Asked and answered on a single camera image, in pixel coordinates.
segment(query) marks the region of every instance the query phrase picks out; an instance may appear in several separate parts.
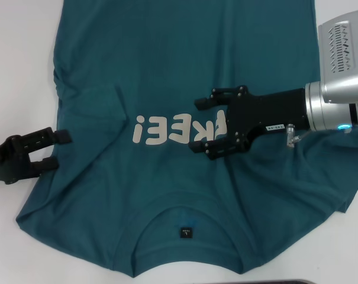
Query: robotic hand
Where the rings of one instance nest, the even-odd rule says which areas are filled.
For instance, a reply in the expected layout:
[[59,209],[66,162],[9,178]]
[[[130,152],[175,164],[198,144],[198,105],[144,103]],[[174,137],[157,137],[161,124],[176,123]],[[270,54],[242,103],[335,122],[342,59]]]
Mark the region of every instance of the robotic hand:
[[0,180],[10,185],[20,179],[37,178],[45,171],[56,170],[59,164],[55,157],[32,163],[29,153],[53,144],[70,142],[71,137],[67,130],[53,132],[51,128],[25,136],[10,136],[0,145]]
[[[294,147],[311,131],[345,130],[358,126],[358,11],[344,14],[318,27],[321,81],[305,88],[253,96],[247,86],[213,89],[209,98],[197,99],[198,110],[227,105],[227,136],[189,143],[195,153],[212,160],[248,151],[263,134],[287,133]],[[297,130],[308,130],[295,136]]]

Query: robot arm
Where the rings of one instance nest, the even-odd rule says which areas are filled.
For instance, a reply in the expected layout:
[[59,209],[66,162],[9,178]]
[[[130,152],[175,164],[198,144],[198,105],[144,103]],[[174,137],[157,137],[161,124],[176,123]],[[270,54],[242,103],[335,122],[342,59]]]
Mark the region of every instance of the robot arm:
[[358,11],[319,26],[321,81],[302,89],[253,96],[247,86],[213,89],[198,110],[227,105],[227,136],[189,143],[210,159],[248,151],[263,134],[287,132],[287,146],[301,140],[296,130],[350,130],[358,126]]

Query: t-shirt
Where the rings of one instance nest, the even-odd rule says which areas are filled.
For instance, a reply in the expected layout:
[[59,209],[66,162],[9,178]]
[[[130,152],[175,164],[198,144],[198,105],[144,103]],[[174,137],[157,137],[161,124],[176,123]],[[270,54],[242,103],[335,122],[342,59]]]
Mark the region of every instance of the t-shirt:
[[358,129],[294,150],[264,135],[210,161],[187,144],[222,137],[225,108],[193,101],[303,88],[319,80],[318,56],[313,0],[65,0],[54,79],[73,143],[54,148],[60,168],[41,176],[19,226],[132,277],[178,261],[267,263],[347,209]]

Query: size tag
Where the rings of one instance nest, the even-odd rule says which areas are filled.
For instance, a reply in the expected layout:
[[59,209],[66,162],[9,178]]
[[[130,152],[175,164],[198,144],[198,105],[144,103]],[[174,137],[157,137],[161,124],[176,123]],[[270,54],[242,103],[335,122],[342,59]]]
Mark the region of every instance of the size tag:
[[180,238],[192,238],[193,231],[192,228],[181,228],[180,229]]
[[266,128],[268,131],[271,131],[271,130],[285,129],[285,126],[283,124],[278,124],[278,125],[266,126]]

